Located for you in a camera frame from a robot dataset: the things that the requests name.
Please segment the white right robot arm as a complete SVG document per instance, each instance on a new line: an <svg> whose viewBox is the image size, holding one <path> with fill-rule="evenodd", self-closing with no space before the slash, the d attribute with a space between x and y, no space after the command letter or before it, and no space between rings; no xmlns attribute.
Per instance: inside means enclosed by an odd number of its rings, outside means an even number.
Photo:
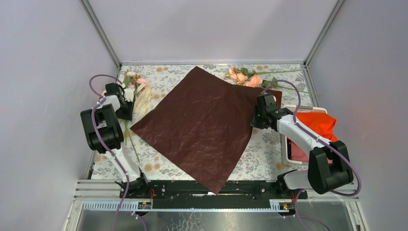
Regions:
<svg viewBox="0 0 408 231"><path fill-rule="evenodd" d="M279 132L308 156L306 170L293 170L277 177L278 196L288 198L297 189L313 189L318 194L325 194L353 182L354 174L343 142L332 142L318 135L294 112L279 109L271 93L259 95L256 100L251 126Z"/></svg>

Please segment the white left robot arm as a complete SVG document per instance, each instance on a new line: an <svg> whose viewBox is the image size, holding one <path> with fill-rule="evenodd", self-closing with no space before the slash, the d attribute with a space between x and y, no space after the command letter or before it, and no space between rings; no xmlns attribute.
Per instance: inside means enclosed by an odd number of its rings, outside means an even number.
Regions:
<svg viewBox="0 0 408 231"><path fill-rule="evenodd" d="M143 198L149 193L149 185L140 167L124 150L124 134L119 119L131 120L134 106L132 89L116 83L105 85L106 93L92 109L80 113L89 148L110 160L120 174L118 185L123 192Z"/></svg>

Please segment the dark maroon wrapping paper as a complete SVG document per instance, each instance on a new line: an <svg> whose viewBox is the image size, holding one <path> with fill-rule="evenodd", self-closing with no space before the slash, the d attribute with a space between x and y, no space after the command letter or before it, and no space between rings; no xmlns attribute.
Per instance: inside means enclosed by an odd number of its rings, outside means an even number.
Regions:
<svg viewBox="0 0 408 231"><path fill-rule="evenodd" d="M251 138L260 93L260 88L233 85L195 67L131 129L217 194Z"/></svg>

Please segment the peach rose stem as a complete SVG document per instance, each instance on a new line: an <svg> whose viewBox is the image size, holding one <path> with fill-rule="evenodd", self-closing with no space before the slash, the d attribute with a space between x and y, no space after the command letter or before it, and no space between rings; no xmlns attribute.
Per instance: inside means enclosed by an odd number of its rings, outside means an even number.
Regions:
<svg viewBox="0 0 408 231"><path fill-rule="evenodd" d="M273 88L273 89L287 89L294 90L294 88L284 87L278 84L278 80L274 77L271 81L263 80L260 75L266 74L283 74L291 72L300 72L301 69L288 70L288 71L266 71L257 72L253 70L249 72L247 68L236 69L235 67L230 67L229 71L225 74L226 78L232 79L236 84L246 87L260 87L260 88Z"/></svg>

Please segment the pink rose stem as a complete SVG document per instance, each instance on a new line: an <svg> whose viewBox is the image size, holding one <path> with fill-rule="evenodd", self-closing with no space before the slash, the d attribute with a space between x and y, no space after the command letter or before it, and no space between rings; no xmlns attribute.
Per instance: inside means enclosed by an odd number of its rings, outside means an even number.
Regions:
<svg viewBox="0 0 408 231"><path fill-rule="evenodd" d="M109 76L109 77L114 79L113 83L119 84L124 88L134 88L135 98L136 98L136 90L138 86L140 86L141 84L148 84L147 81L143 79L140 75L130 70L126 70L122 77L114 77L114 76ZM102 91L100 94L100 97L105 97L104 96L105 93L106 93L106 90ZM133 136L135 136L136 134L130 129L130 127L133 126L133 124L136 122L133 119L131 121L123 120L123 119L121 120L123 121L123 125L124 125L124 128L123 128L124 145L129 146L130 148L133 149L137 162L140 163L140 157L137 153L137 150L136 150L136 147L133 141Z"/></svg>

